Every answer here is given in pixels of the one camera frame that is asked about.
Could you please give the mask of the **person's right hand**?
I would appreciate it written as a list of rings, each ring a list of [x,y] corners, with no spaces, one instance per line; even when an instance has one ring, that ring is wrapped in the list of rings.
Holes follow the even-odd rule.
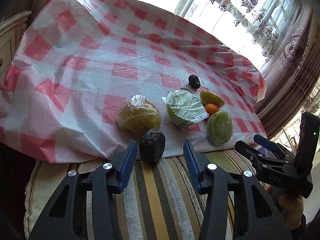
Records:
[[[282,189],[267,185],[267,193],[275,204],[283,211],[284,222],[289,230],[298,228],[303,217],[304,204],[301,195],[292,196],[286,194]]]

